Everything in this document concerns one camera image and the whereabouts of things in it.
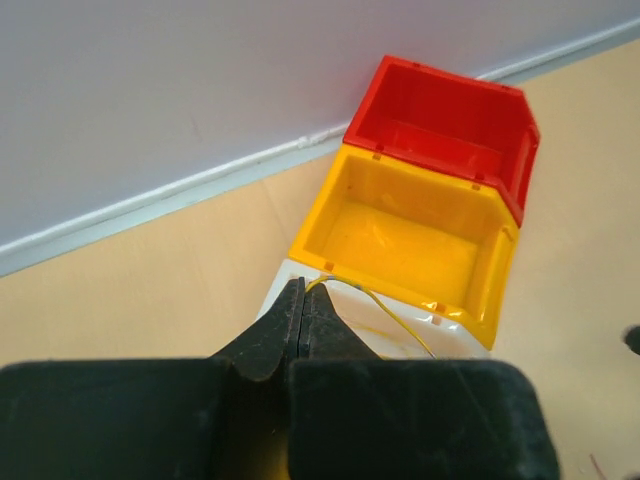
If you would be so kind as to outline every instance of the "white baseboard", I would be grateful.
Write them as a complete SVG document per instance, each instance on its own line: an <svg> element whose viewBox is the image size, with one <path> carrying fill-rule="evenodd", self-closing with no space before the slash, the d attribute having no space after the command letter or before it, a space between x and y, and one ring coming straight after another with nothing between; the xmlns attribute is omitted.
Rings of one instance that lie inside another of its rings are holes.
<svg viewBox="0 0 640 480"><path fill-rule="evenodd" d="M519 83L638 37L640 18L478 78ZM256 152L1 245L0 277L335 151L347 125Z"/></svg>

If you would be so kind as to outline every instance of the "wire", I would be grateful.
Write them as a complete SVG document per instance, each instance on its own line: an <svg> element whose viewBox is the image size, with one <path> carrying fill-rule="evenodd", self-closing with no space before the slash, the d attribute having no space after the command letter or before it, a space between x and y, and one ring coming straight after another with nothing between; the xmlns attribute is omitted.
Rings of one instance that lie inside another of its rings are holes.
<svg viewBox="0 0 640 480"><path fill-rule="evenodd" d="M357 283L352 282L348 278L338 277L336 275L322 275L322 276L316 278L315 280L313 280L312 282L310 282L309 285L307 285L307 288L305 289L305 292L310 292L313 289L313 287L315 287L316 285L319 285L319 284L324 283L324 282L328 282L329 280L333 280L333 281L336 281L336 282L344 283L346 285L350 285L353 288L356 288L356 289L360 290L361 292L366 293L367 295L369 295L369 297L371 297L371 299L374 302L376 302L376 304L382 310L384 310L384 312L387 315L389 315L391 318L393 318L402 328L404 328L407 332L409 332L409 335L411 335L413 338L415 338L418 341L418 343L420 345L422 345L422 348L424 348L432 358L437 358L435 356L435 354L433 353L433 351L431 350L431 348L429 347L429 345L427 345L427 343L424 340L422 340L422 338L420 338L420 335L418 335L416 333L416 331L407 324L407 322L405 322L402 318L400 318L398 315L396 315L391 310L389 310L389 308L384 303L382 303L382 301L377 297L377 295L375 293L373 293L371 290L369 290L367 287L364 287L362 285L358 285Z"/></svg>

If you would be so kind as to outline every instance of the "yellow bin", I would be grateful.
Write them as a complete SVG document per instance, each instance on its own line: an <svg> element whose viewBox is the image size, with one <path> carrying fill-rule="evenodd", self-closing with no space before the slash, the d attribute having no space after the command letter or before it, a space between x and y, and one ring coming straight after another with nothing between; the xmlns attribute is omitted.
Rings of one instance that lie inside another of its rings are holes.
<svg viewBox="0 0 640 480"><path fill-rule="evenodd" d="M518 235L493 188L343 145L289 257L455 320L490 349Z"/></svg>

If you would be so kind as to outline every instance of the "table surface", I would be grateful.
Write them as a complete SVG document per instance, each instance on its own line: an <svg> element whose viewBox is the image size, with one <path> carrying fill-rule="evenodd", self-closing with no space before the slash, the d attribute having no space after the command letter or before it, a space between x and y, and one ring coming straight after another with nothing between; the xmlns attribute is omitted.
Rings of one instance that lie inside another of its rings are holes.
<svg viewBox="0 0 640 480"><path fill-rule="evenodd" d="M640 41L522 85L542 142L494 357L564 478L640 472ZM209 355L254 319L331 156L0 279L0 365Z"/></svg>

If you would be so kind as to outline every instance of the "thin red object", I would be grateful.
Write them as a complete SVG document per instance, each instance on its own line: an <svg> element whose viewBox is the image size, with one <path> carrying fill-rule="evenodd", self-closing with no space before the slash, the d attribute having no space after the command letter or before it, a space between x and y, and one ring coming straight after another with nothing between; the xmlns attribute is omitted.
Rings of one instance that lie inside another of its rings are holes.
<svg viewBox="0 0 640 480"><path fill-rule="evenodd" d="M540 133L520 89L385 56L344 143L493 187L521 226Z"/></svg>

